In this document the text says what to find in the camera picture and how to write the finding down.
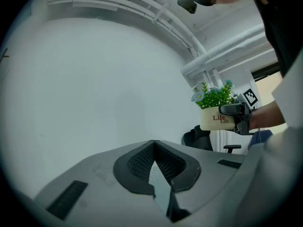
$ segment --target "gray surface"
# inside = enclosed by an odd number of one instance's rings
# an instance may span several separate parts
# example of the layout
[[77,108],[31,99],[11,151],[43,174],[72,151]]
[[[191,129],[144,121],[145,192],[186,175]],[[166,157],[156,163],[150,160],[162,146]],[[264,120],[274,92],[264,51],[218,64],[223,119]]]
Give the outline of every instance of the gray surface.
[[35,202],[48,207],[52,201],[74,180],[89,183],[66,223],[75,227],[146,226],[169,225],[153,196],[133,194],[126,190],[113,175],[117,158],[142,144],[140,142],[107,151],[82,160],[48,184],[36,197]]
[[253,178],[262,148],[263,144],[254,145],[226,186],[207,205],[176,223],[176,226],[233,226],[234,215]]
[[[122,187],[113,175],[114,162],[146,142],[93,155],[79,162],[49,183],[37,195],[35,202],[46,208],[72,181],[79,180],[89,185],[65,221],[71,226],[222,226],[227,220],[231,222],[250,184],[260,155],[259,147],[252,148],[245,157],[163,141],[196,158],[201,164],[201,175],[192,189],[176,194],[180,207],[193,214],[172,224],[163,212],[167,201],[158,205],[159,201],[155,201],[152,196],[131,193]],[[218,164],[220,159],[243,163],[238,170]],[[165,185],[161,190],[161,184],[165,183],[159,181],[158,189],[155,190],[159,197],[167,194]]]
[[176,194],[179,206],[191,213],[207,204],[238,171],[236,168],[223,166],[217,162],[225,159],[242,163],[245,158],[244,155],[201,150],[168,141],[162,142],[194,157],[200,163],[201,174],[195,185],[188,191]]

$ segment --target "white wall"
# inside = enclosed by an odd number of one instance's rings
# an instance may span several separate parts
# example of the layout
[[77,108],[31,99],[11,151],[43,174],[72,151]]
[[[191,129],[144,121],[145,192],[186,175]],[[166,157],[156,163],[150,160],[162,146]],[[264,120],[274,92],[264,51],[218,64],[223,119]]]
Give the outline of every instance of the white wall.
[[30,197],[85,157],[142,140],[180,143],[199,124],[183,59],[135,28],[51,21],[8,62],[1,152],[12,183]]
[[171,49],[173,49],[179,56],[182,57],[182,59],[185,60],[185,63],[182,66],[192,61],[193,59],[192,53],[188,51],[184,47],[184,45],[180,43],[179,40],[169,34],[162,27],[153,24],[150,20],[146,18],[143,18],[131,12],[125,12],[125,10],[118,10],[117,12],[106,13],[103,20],[130,26],[140,31],[144,31],[152,37],[156,37],[162,43],[166,44]]

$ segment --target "black sleeve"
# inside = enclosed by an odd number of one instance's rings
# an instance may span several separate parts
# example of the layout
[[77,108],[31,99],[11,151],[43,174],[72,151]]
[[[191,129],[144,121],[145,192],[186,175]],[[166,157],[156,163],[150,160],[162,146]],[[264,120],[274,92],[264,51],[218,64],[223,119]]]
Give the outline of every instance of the black sleeve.
[[295,61],[303,46],[300,27],[300,0],[267,0],[264,5],[255,0],[264,22],[268,41],[275,49],[281,74],[284,76]]

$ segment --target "chair armrest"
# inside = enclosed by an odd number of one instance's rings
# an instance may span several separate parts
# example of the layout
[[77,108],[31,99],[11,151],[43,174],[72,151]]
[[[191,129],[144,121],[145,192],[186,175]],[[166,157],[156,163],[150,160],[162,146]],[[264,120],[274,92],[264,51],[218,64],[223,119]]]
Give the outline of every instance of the chair armrest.
[[227,146],[224,146],[223,148],[228,149],[227,153],[231,154],[233,149],[241,149],[242,146],[241,145],[227,145]]

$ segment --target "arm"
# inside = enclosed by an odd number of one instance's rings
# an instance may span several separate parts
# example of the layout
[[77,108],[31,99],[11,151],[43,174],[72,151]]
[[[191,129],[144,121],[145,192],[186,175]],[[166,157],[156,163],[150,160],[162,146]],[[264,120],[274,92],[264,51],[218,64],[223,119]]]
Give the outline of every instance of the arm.
[[285,123],[284,117],[274,101],[252,112],[250,130],[274,127],[283,123]]

